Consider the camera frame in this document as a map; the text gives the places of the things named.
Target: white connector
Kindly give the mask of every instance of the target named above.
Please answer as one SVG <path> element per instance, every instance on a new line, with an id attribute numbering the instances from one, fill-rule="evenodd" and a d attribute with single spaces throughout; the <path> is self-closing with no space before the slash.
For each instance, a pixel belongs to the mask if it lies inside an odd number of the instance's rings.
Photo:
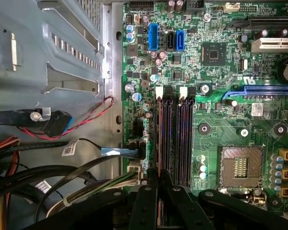
<path id="1" fill-rule="evenodd" d="M 144 173 L 140 161 L 130 161 L 127 166 L 127 172 L 135 171 L 138 173 L 138 184 L 141 184 L 141 180 L 144 178 Z"/>

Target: barcode label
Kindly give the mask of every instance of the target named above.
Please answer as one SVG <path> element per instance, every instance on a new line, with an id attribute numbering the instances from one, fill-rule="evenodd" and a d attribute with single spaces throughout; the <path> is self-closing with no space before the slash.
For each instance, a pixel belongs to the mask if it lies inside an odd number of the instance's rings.
<path id="1" fill-rule="evenodd" d="M 76 151 L 76 145 L 77 145 L 78 141 L 79 141 L 79 139 L 70 141 L 69 144 L 63 149 L 62 156 L 66 157 L 66 156 L 74 155 L 75 151 Z"/>
<path id="2" fill-rule="evenodd" d="M 43 193 L 46 193 L 49 191 L 49 189 L 51 189 L 51 185 L 49 185 L 47 181 L 42 181 L 35 185 L 35 188 L 38 188 Z"/>
<path id="3" fill-rule="evenodd" d="M 264 103 L 252 103 L 251 116 L 263 116 Z"/>

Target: sata port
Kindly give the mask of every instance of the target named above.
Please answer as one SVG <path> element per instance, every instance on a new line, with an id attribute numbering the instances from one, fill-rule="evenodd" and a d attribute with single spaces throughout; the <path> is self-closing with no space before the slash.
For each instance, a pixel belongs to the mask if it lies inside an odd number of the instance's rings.
<path id="1" fill-rule="evenodd" d="M 174 51 L 174 40 L 175 40 L 174 38 L 175 38 L 174 32 L 169 32 L 167 37 L 168 40 L 167 51 Z"/>

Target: green circuit board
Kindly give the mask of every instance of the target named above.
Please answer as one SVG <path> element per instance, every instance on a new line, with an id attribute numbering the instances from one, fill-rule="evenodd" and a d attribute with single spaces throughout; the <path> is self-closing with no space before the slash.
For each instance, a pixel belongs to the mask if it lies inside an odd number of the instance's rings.
<path id="1" fill-rule="evenodd" d="M 265 205 L 266 209 L 282 214 L 288 212 L 288 196 L 282 196 L 272 189 L 270 170 L 271 155 L 280 155 L 282 150 L 288 150 L 288 96 L 231 97 L 238 103 L 237 106 L 229 104 L 232 101 L 226 104 L 224 96 L 227 92 L 238 91 L 244 86 L 284 85 L 279 78 L 279 69 L 281 63 L 288 59 L 288 53 L 251 52 L 254 36 L 261 30 L 226 26 L 236 19 L 247 17 L 288 16 L 288 3 L 240 3 L 239 10 L 226 8 L 224 2 L 205 3 L 203 12 L 186 14 L 185 11 L 169 13 L 166 3 L 154 3 L 153 11 L 130 10 L 130 5 L 124 4 L 123 143 L 128 145 L 134 140 L 145 142 L 146 159 L 141 161 L 143 172 L 145 174 L 148 168 L 157 167 L 158 134 L 155 133 L 154 117 L 156 87 L 171 86 L 176 96 L 180 87 L 194 87 L 196 96 L 191 124 L 192 192 L 196 195 L 201 190 L 224 188 L 228 191 L 246 191 L 250 189 L 247 185 L 230 185 L 232 181 L 228 178 L 226 170 L 233 172 L 232 174 L 241 173 L 238 176 L 242 180 L 249 179 L 250 174 L 243 174 L 251 172 L 251 167 L 254 167 L 251 162 L 254 162 L 260 175 L 257 176 L 257 186 L 251 185 L 251 188 L 259 187 L 265 193 L 261 202 L 256 205 Z M 211 16 L 209 20 L 204 18 L 207 13 Z M 158 52 L 164 50 L 167 55 L 162 67 L 157 69 L 155 62 L 150 59 L 148 27 L 143 26 L 141 21 L 144 15 L 148 16 L 150 23 L 159 25 Z M 133 41 L 127 40 L 127 34 L 130 32 L 127 31 L 127 25 L 132 25 Z M 168 34 L 177 31 L 184 31 L 185 49 L 182 52 L 167 51 Z M 273 37 L 278 31 L 269 29 L 268 37 Z M 217 53 L 211 53 L 211 50 L 217 50 Z M 247 61 L 247 67 L 243 66 L 244 60 Z M 203 93 L 203 85 L 208 86 L 209 92 Z M 146 117 L 149 111 L 153 118 Z M 135 122 L 139 123 L 140 127 L 135 127 Z M 208 124 L 207 134 L 203 135 L 203 131 L 200 130 L 202 124 Z M 226 151 L 229 151 L 230 155 L 241 150 L 250 153 L 235 158 L 231 163 L 224 161 Z M 252 154 L 257 154 L 258 158 L 254 159 Z M 234 168 L 239 164 L 245 164 L 247 169 L 244 172 L 234 172 Z M 124 170 L 127 169 L 127 165 L 128 162 L 124 161 Z M 283 167 L 288 169 L 288 161 L 284 161 Z M 288 179 L 282 179 L 280 187 L 288 188 Z M 282 204 L 277 207 L 269 206 L 267 196 L 280 197 Z"/>

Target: red wire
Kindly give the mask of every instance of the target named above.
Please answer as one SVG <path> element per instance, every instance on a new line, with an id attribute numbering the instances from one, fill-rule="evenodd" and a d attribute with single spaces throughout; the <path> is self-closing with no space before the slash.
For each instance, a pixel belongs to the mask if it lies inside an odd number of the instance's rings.
<path id="1" fill-rule="evenodd" d="M 101 111 L 100 113 L 98 113 L 96 116 L 91 117 L 91 115 L 95 112 L 96 109 L 98 109 L 102 104 L 104 104 L 108 99 L 111 99 L 111 102 L 110 104 L 103 110 Z M 63 136 L 65 136 L 66 134 L 74 131 L 75 129 L 79 128 L 80 126 L 86 124 L 86 123 L 89 123 L 93 120 L 95 120 L 96 118 L 99 118 L 101 115 L 103 115 L 110 107 L 112 107 L 112 105 L 114 104 L 114 98 L 112 96 L 109 96 L 109 97 L 106 97 L 101 103 L 99 103 L 99 105 L 97 105 L 95 108 L 92 109 L 92 111 L 84 118 L 84 120 L 82 122 L 80 122 L 79 124 L 75 125 L 74 127 L 71 127 L 69 128 L 66 132 L 62 133 L 61 135 L 59 136 L 56 136 L 56 137 L 43 137 L 43 136 L 40 136 L 38 134 L 35 134 L 33 133 L 32 131 L 30 131 L 29 129 L 25 128 L 25 127 L 18 127 L 18 129 L 20 131 L 22 131 L 23 133 L 26 133 L 34 138 L 40 138 L 40 139 L 44 139 L 44 140 L 57 140 Z"/>

